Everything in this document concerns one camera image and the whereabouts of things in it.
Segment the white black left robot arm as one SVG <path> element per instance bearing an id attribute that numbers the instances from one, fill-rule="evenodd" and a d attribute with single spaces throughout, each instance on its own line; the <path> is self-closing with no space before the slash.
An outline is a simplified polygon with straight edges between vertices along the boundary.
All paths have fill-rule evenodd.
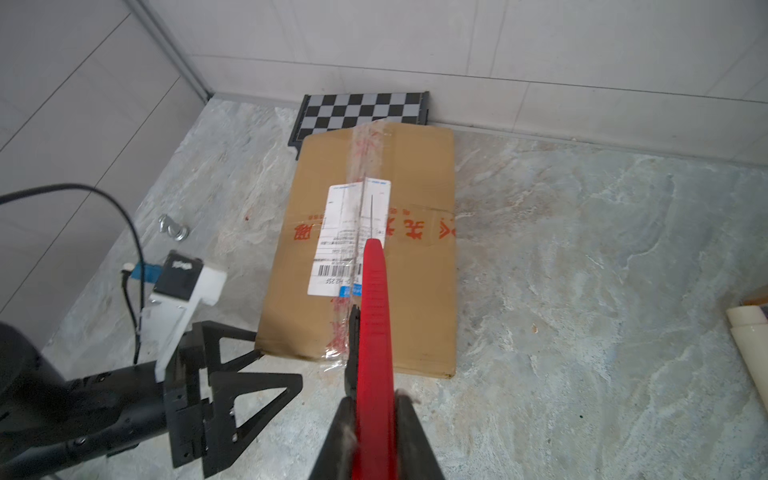
<path id="1" fill-rule="evenodd" d="M 155 377 L 157 361 L 66 380 L 2 326 L 2 478 L 38 479 L 161 435 L 174 467 L 200 460 L 205 477 L 228 469 L 303 387 L 299 374 L 247 371 L 258 350 L 222 361 L 222 340 L 255 338 L 199 322 L 183 334 L 164 380 Z"/>

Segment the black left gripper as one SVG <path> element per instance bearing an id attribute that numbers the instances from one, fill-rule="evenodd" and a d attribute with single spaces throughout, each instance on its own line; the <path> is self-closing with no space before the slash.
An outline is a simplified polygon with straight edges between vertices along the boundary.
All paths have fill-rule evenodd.
<path id="1" fill-rule="evenodd" d="M 175 466 L 199 459 L 205 478 L 230 468 L 301 392 L 303 378 L 240 372 L 264 356 L 255 331 L 202 321 L 193 332 L 202 346 L 179 348 L 162 383 L 152 362 L 66 381 L 28 342 L 3 346 L 2 478 L 39 479 L 162 434 Z M 203 411 L 204 368 L 211 398 Z"/>

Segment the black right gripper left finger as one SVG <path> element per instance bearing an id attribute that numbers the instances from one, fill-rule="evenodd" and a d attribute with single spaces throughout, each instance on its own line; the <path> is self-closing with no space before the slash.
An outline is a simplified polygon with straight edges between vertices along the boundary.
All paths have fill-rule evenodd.
<path id="1" fill-rule="evenodd" d="M 357 443 L 355 401 L 347 396 L 338 405 L 309 480 L 350 480 Z"/>

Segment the red utility knife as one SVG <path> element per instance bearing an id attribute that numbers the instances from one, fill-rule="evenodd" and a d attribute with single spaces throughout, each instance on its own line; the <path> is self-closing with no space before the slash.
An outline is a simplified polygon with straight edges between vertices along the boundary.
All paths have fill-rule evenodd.
<path id="1" fill-rule="evenodd" d="M 352 479 L 395 479 L 394 369 L 384 249 L 366 241 L 363 255 Z"/>

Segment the brown cardboard express box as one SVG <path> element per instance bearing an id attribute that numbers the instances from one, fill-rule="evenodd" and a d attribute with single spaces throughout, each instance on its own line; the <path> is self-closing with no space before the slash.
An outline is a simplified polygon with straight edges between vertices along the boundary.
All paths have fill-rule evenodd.
<path id="1" fill-rule="evenodd" d="M 360 295 L 366 241 L 386 259 L 394 368 L 437 378 L 457 368 L 455 139 L 433 126 L 376 121 L 304 140 L 264 299 L 256 346 L 321 361 L 348 351 L 347 315 Z M 353 228 L 354 255 L 327 261 L 326 207 L 344 187 L 383 181 L 389 202 L 379 220 L 366 203 Z"/>

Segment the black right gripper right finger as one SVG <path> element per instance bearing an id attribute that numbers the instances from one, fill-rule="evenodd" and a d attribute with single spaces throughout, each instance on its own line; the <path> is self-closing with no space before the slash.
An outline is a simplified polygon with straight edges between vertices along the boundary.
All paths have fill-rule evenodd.
<path id="1" fill-rule="evenodd" d="M 395 431 L 399 480 L 445 479 L 412 398 L 403 390 L 395 391 Z"/>

